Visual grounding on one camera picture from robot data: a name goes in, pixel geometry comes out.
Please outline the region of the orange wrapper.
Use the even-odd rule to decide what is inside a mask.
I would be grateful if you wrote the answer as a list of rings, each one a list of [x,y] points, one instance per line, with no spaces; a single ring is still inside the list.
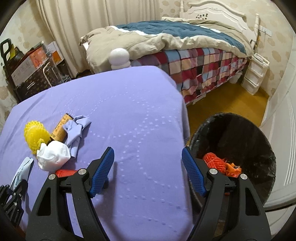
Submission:
[[[226,176],[237,178],[241,173],[242,173],[242,170],[240,166],[235,166],[234,163],[226,164],[226,170],[225,170]]]

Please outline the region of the yellow foam fruit net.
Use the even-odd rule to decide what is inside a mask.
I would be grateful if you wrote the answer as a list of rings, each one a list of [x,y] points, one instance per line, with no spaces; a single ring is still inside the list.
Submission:
[[[32,120],[25,125],[24,137],[29,149],[35,155],[42,143],[48,143],[50,140],[50,133],[41,122]]]

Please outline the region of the blue beige quilt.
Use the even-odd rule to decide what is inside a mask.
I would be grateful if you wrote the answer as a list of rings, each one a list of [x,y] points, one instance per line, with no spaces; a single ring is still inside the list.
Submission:
[[[97,28],[81,37],[79,44],[94,73],[128,68],[133,60],[163,50],[215,48],[241,58],[253,54],[251,40],[236,27],[171,17]]]

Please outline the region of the white plastic drawer unit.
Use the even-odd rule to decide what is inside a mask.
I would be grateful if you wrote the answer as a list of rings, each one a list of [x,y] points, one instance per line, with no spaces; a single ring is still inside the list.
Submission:
[[[248,93],[255,95],[263,82],[269,65],[270,62],[266,58],[262,57],[258,53],[255,53],[249,62],[241,86]]]

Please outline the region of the small white bin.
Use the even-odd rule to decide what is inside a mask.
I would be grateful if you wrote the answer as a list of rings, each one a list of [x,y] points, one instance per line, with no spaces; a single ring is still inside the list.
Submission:
[[[229,79],[229,82],[231,83],[231,84],[236,84],[237,83],[237,81],[239,80],[239,78],[242,76],[242,72],[241,71],[238,71],[233,77],[231,77],[230,79]]]

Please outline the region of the plaid bed sheet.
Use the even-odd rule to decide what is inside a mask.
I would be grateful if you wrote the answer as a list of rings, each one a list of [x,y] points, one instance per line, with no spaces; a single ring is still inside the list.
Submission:
[[[156,66],[175,81],[185,103],[229,81],[242,71],[247,58],[215,48],[163,50],[131,61],[131,66]]]

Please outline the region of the red bottle black cap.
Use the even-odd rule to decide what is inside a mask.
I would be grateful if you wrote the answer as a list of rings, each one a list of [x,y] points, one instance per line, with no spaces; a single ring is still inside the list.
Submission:
[[[63,178],[63,177],[68,177],[68,176],[72,176],[76,173],[76,170],[66,170],[66,169],[58,169],[55,172],[55,175],[59,178]]]

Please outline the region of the purple paper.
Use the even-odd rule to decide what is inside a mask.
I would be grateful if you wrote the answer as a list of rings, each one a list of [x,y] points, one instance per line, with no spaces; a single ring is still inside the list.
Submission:
[[[83,130],[91,124],[89,117],[79,115],[74,117],[73,120],[68,120],[63,125],[63,129],[67,133],[65,145],[69,148],[70,155],[73,158],[77,157],[79,143],[82,138]]]

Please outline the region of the white wardrobe door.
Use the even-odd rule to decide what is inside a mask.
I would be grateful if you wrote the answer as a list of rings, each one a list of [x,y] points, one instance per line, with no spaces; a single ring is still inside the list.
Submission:
[[[264,208],[277,210],[295,204],[295,39],[287,67],[268,100],[260,129],[276,156],[276,179]]]

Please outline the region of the red foam fruit net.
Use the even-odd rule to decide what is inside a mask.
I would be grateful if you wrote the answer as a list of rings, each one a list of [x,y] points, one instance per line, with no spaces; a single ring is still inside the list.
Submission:
[[[203,156],[203,160],[209,169],[216,169],[222,174],[226,173],[226,162],[217,157],[214,153],[206,153]]]

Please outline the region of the white teal toothpaste tube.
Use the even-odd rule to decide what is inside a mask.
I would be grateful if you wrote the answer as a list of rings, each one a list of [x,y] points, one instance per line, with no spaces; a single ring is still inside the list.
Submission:
[[[10,184],[10,189],[15,190],[16,187],[21,183],[22,180],[29,180],[29,176],[31,173],[31,170],[34,166],[34,159],[26,157],[20,164],[19,168],[17,169],[13,180]]]

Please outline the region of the beige pleated curtain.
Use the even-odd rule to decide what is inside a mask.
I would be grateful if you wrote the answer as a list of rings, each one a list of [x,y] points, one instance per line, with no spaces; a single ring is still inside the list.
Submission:
[[[39,14],[56,41],[71,77],[88,69],[81,38],[107,26],[159,20],[159,1],[79,0],[36,2]]]

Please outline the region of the cardboard box with labels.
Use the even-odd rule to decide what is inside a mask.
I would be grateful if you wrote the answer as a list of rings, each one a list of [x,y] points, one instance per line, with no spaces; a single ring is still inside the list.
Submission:
[[[39,47],[29,54],[11,74],[15,86],[21,85],[33,75],[37,69],[43,65],[47,58],[48,57],[42,47]]]

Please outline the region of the yellow tube black cap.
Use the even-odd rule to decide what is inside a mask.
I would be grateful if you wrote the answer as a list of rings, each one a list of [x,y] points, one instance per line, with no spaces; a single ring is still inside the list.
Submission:
[[[50,139],[52,141],[59,141],[63,142],[67,136],[66,131],[64,130],[63,126],[69,121],[73,120],[73,117],[69,114],[64,114],[63,117],[60,119],[56,127],[54,128],[53,132],[50,135]]]

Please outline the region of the white tissue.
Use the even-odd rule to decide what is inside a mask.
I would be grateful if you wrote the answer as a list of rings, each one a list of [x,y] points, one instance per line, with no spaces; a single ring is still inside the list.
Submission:
[[[59,141],[52,141],[48,145],[41,143],[36,156],[39,167],[49,172],[60,169],[71,158],[69,148]]]

